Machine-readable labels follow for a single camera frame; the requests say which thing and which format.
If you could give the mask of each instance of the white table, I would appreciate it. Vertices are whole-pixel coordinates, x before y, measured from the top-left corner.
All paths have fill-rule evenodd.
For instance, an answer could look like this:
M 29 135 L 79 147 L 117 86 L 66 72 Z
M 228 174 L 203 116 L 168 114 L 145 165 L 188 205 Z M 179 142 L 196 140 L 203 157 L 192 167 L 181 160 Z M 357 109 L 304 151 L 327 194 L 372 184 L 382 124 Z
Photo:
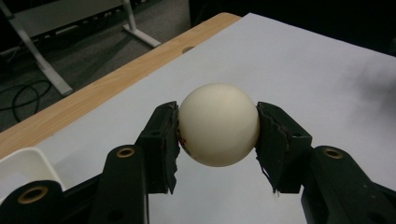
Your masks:
M 396 59 L 249 14 L 37 145 L 70 188 L 133 144 L 157 105 L 212 82 L 282 107 L 313 147 L 339 147 L 396 189 Z M 301 195 L 274 195 L 254 150 L 225 168 L 177 159 L 174 195 L 150 195 L 151 223 L 305 223 Z

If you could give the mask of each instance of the white ball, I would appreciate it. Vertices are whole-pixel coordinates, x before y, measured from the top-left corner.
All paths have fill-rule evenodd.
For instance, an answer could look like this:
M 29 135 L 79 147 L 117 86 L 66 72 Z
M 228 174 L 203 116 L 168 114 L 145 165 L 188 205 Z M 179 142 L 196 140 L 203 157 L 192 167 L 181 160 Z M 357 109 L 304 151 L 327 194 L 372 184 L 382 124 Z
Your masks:
M 228 84 L 208 84 L 190 93 L 180 105 L 178 122 L 179 142 L 186 152 L 215 167 L 244 159 L 260 131 L 254 103 Z

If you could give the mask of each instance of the wooden table edge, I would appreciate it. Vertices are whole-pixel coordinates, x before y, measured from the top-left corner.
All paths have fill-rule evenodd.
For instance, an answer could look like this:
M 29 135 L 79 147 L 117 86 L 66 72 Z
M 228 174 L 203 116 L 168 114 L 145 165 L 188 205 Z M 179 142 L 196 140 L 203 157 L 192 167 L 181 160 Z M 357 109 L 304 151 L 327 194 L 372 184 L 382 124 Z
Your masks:
M 240 17 L 233 14 L 220 13 L 3 131 L 0 133 L 0 159 L 20 148 L 33 147 L 59 132 L 111 97 L 180 56 L 183 49 L 197 46 L 239 19 Z

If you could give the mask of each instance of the brass screw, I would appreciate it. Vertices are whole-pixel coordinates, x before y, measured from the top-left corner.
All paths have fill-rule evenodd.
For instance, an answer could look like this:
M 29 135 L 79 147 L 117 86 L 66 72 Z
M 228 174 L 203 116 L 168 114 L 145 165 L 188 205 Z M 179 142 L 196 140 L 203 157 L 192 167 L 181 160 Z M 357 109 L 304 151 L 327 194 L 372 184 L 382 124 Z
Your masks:
M 337 160 L 344 157 L 344 155 L 341 152 L 339 152 L 338 150 L 332 149 L 332 148 L 324 148 L 323 153 L 326 156 L 333 158 L 333 159 L 337 159 Z
M 18 203 L 28 204 L 34 203 L 42 199 L 48 193 L 49 189 L 45 186 L 35 186 L 26 190 L 18 197 Z
M 125 147 L 125 148 L 121 148 L 118 152 L 117 152 L 117 156 L 119 158 L 127 158 L 134 155 L 134 149 L 131 147 Z

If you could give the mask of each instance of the white plastic container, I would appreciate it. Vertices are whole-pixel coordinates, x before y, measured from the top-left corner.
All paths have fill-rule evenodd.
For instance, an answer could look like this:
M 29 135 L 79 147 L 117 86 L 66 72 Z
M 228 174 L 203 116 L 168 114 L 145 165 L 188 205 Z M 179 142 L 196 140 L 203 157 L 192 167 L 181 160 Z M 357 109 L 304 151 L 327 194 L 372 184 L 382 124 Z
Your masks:
M 36 147 L 19 149 L 0 160 L 0 204 L 15 189 L 36 180 L 57 181 L 64 184 Z

